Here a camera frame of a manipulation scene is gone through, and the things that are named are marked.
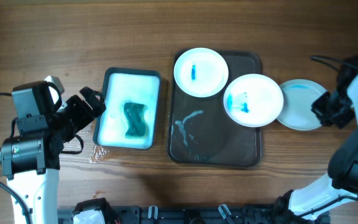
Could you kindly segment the green yellow sponge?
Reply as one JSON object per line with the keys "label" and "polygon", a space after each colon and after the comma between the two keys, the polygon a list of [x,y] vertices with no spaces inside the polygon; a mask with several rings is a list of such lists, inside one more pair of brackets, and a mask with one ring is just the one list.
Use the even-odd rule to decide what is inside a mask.
{"label": "green yellow sponge", "polygon": [[124,116],[127,119],[127,138],[144,138],[148,133],[148,126],[144,114],[147,106],[140,103],[127,102],[124,104]]}

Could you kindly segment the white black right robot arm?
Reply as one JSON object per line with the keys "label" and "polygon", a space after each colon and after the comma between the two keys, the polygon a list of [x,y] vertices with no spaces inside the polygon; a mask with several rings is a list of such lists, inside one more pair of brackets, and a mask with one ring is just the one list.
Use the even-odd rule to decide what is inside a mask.
{"label": "white black right robot arm", "polygon": [[327,223],[331,209],[358,202],[358,55],[336,62],[335,91],[315,100],[311,111],[323,126],[343,128],[356,119],[357,128],[333,154],[327,174],[276,199],[265,213],[271,223]]}

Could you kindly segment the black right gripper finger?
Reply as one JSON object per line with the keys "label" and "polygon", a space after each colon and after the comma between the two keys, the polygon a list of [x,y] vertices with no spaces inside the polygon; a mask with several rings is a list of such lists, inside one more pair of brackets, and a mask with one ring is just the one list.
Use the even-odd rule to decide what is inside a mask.
{"label": "black right gripper finger", "polygon": [[327,116],[329,114],[328,112],[329,99],[330,99],[330,93],[324,93],[314,103],[312,103],[311,111],[317,117]]}
{"label": "black right gripper finger", "polygon": [[330,127],[334,125],[333,116],[327,115],[327,116],[317,116],[320,124],[325,127]]}

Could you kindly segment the white plate with blue streak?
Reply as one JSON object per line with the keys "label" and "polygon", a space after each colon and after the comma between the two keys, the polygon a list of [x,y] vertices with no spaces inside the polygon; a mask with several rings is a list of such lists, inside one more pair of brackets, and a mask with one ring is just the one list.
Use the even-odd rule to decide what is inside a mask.
{"label": "white plate with blue streak", "polygon": [[194,48],[178,57],[173,76],[186,94],[207,98],[224,88],[229,78],[229,68],[223,56],[216,51]]}

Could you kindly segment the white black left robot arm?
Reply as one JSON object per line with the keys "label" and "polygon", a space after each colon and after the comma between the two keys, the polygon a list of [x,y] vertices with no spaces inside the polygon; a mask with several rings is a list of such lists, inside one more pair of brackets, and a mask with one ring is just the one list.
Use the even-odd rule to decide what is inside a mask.
{"label": "white black left robot arm", "polygon": [[12,191],[16,223],[57,223],[60,155],[64,144],[105,111],[104,95],[88,87],[66,102],[52,99],[53,83],[41,81],[13,88],[17,116],[0,148],[2,174]]}

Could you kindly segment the white plate with blue smear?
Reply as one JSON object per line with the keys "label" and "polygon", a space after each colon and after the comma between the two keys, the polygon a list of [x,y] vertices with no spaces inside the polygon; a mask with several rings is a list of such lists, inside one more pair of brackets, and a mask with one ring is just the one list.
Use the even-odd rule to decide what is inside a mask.
{"label": "white plate with blue smear", "polygon": [[279,85],[261,74],[247,74],[227,86],[223,105],[226,114],[237,124],[258,128],[276,120],[284,105]]}

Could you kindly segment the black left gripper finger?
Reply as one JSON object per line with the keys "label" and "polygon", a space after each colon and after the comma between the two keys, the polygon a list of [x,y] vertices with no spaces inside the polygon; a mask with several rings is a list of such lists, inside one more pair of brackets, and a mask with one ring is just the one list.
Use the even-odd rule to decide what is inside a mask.
{"label": "black left gripper finger", "polygon": [[96,119],[101,116],[106,110],[106,105],[102,101],[83,101],[85,106],[85,112],[82,118],[84,120]]}
{"label": "black left gripper finger", "polygon": [[91,88],[85,86],[80,90],[80,94],[84,97],[87,104],[92,108],[102,108],[105,107],[104,100],[105,97],[100,91],[92,90]]}

